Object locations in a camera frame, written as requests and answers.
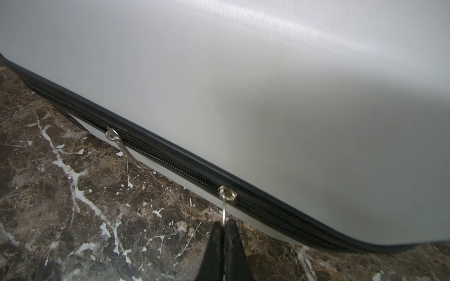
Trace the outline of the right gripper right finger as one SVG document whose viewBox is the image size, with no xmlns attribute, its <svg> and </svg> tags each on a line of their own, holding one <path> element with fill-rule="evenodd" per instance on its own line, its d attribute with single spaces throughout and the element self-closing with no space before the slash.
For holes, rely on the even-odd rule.
<svg viewBox="0 0 450 281">
<path fill-rule="evenodd" d="M 234 220 L 228 220 L 225 225 L 224 256 L 225 281 L 255 281 Z"/>
</svg>

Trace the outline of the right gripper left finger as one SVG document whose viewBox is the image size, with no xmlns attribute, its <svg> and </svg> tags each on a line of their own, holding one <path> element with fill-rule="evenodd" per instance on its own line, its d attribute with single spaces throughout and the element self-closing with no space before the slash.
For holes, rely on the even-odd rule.
<svg viewBox="0 0 450 281">
<path fill-rule="evenodd" d="M 224 228 L 215 222 L 210 232 L 202 263 L 195 281 L 222 281 L 224 275 Z"/>
</svg>

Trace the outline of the white hard-shell suitcase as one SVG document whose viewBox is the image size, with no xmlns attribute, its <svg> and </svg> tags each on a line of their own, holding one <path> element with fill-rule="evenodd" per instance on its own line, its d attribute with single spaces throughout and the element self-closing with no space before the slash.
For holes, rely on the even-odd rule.
<svg viewBox="0 0 450 281">
<path fill-rule="evenodd" d="M 1 59 L 277 239 L 450 238 L 448 1 L 2 1 Z"/>
</svg>

